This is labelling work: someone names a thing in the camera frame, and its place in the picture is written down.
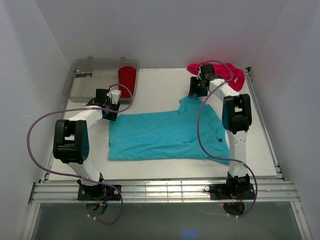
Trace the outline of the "cyan t shirt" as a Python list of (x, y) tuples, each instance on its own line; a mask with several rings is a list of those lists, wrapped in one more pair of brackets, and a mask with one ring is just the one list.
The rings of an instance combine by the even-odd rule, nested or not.
[(196, 96), (173, 111), (122, 114), (109, 125), (110, 161), (213, 160), (227, 165), (230, 150), (220, 117)]

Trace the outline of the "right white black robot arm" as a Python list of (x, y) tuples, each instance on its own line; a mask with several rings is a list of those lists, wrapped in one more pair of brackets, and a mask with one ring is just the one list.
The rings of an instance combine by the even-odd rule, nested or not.
[(190, 78), (189, 96), (207, 98), (215, 94), (222, 102), (222, 125), (229, 140), (229, 158), (214, 159), (229, 162), (226, 183), (211, 184), (208, 187), (210, 198), (222, 200), (226, 198), (244, 198), (253, 194), (248, 168), (246, 167), (246, 138), (252, 124), (251, 99), (248, 94), (241, 94), (229, 84), (233, 76), (219, 76), (210, 61), (197, 67), (196, 77)]

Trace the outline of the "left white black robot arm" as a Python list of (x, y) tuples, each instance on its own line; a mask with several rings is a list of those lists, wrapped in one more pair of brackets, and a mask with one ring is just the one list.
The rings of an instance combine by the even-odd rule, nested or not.
[(86, 104), (84, 110), (68, 119), (59, 119), (55, 123), (54, 158), (80, 176), (80, 184), (90, 186), (88, 193), (95, 200), (100, 200), (106, 195), (106, 187), (99, 183), (103, 181), (103, 176), (88, 159), (89, 128), (100, 120), (116, 121), (121, 94), (118, 89), (97, 89), (95, 97)]

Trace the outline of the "clear plastic bin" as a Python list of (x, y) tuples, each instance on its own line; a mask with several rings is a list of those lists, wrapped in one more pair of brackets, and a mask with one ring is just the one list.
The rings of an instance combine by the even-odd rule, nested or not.
[[(119, 84), (118, 70), (125, 66), (136, 69), (134, 95), (138, 85), (140, 63), (135, 59), (79, 58), (73, 61), (63, 86), (62, 95), (75, 103), (86, 103), (96, 96), (96, 89)], [(129, 98), (120, 98), (127, 103)]]

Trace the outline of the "rolled red t shirt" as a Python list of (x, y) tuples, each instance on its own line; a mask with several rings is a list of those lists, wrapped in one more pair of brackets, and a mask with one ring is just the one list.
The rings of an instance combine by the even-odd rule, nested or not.
[(137, 70), (133, 66), (124, 66), (118, 70), (119, 90), (121, 98), (128, 99), (134, 95)]

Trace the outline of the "magenta t shirt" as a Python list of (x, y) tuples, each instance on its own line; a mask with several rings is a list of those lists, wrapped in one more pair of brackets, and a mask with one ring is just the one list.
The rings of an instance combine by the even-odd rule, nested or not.
[(206, 65), (212, 65), (215, 71), (215, 74), (224, 80), (229, 80), (232, 77), (232, 80), (227, 84), (235, 91), (239, 92), (242, 90), (245, 83), (245, 74), (243, 70), (236, 68), (231, 63), (223, 64), (214, 64), (207, 62)]

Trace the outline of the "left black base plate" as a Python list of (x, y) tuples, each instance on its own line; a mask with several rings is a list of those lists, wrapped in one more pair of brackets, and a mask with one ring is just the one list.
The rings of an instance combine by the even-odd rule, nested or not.
[(112, 187), (105, 185), (80, 185), (78, 189), (78, 201), (119, 201), (120, 195)]

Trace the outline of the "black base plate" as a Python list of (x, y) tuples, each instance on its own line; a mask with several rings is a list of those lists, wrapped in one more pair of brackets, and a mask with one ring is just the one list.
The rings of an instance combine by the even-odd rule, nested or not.
[(105, 185), (80, 185), (78, 189), (78, 201), (119, 201), (120, 195), (112, 187)]
[(232, 191), (225, 183), (210, 184), (208, 190), (211, 200), (236, 200), (243, 198), (244, 200), (253, 200), (255, 198), (255, 190), (253, 185), (249, 185), (249, 190)]

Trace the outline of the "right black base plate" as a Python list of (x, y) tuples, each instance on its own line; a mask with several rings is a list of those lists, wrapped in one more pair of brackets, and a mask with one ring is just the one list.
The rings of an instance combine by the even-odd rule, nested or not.
[(210, 184), (208, 190), (211, 200), (236, 200), (243, 198), (244, 200), (253, 200), (255, 198), (255, 190), (253, 185), (249, 185), (249, 190), (232, 191), (225, 183)]

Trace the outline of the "aluminium frame rail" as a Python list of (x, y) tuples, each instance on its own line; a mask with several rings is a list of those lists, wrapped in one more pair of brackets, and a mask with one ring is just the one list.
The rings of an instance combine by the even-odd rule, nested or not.
[[(209, 185), (222, 184), (223, 180), (161, 180), (161, 181), (112, 181), (121, 185), (124, 203), (207, 203), (210, 201)], [(298, 202), (294, 182), (282, 179), (260, 179), (257, 182), (258, 202)], [(79, 184), (71, 180), (54, 180), (35, 183), (30, 203), (75, 203)]]

